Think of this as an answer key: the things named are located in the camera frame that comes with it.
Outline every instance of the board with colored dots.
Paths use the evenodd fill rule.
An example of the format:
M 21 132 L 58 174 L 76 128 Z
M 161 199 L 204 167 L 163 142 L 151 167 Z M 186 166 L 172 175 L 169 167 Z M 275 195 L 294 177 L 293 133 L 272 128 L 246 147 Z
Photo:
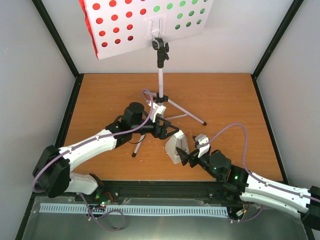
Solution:
M 79 0 L 99 60 L 202 33 L 214 0 Z

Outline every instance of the tripod head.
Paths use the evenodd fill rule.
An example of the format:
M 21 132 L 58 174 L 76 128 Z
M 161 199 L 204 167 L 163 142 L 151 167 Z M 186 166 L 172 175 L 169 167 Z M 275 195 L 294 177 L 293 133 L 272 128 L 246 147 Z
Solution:
M 169 43 L 164 43 L 161 37 L 155 37 L 152 41 L 152 47 L 157 51 L 157 66 L 158 69 L 163 69 L 165 66 L 165 60 L 169 60 Z

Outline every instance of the wooden table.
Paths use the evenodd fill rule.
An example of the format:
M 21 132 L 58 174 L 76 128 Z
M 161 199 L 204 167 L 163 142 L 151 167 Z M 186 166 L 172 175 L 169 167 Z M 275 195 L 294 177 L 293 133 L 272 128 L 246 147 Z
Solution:
M 189 116 L 171 121 L 185 133 L 191 151 L 192 135 L 211 138 L 231 123 L 242 123 L 248 130 L 248 168 L 266 178 L 283 180 L 250 74 L 165 73 L 164 79 L 164 93 L 207 122 L 203 126 Z M 85 74 L 64 145 L 98 133 L 122 115 L 131 102 L 143 103 L 144 88 L 157 92 L 158 74 Z M 183 114 L 170 104 L 166 106 L 165 117 Z M 132 141 L 139 137 L 135 134 Z M 190 168 L 173 164 L 164 149 L 166 142 L 148 134 L 135 158 L 131 155 L 136 145 L 126 143 L 88 160 L 74 172 L 94 173 L 102 180 L 213 180 L 198 165 Z M 229 128 L 211 146 L 212 150 L 221 150 L 232 164 L 242 166 L 244 133 L 240 127 Z

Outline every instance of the wall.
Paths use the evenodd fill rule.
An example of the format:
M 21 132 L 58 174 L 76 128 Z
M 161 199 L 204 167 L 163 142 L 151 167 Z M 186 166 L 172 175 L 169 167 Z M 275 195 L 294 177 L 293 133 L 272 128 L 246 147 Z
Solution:
M 0 239 L 12 240 L 74 78 L 31 0 L 2 1 L 0 13 Z
M 97 60 L 79 1 L 43 3 L 79 72 L 157 71 L 156 53 L 151 47 Z M 170 43 L 170 61 L 164 71 L 252 73 L 291 3 L 292 0 L 214 0 L 203 34 Z
M 320 186 L 319 12 L 304 1 L 258 78 L 289 181 L 306 188 Z

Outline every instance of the red fabric edge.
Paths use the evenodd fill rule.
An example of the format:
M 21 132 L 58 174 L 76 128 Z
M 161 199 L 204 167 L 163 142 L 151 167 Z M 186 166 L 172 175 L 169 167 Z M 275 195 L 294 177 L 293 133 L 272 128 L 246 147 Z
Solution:
M 96 56 L 97 59 L 99 59 L 98 58 L 98 50 L 97 50 L 94 34 L 92 33 L 92 29 L 91 29 L 91 26 L 90 26 L 90 22 L 89 22 L 87 10 L 86 10 L 85 0 L 79 0 L 79 3 L 81 5 L 81 8 L 82 8 L 84 16 L 85 16 L 86 27 L 88 28 L 88 31 L 89 31 L 89 33 L 91 35 L 91 38 L 92 38 L 92 43 L 93 43 L 93 48 L 94 48 L 94 51 L 95 51 L 95 56 Z

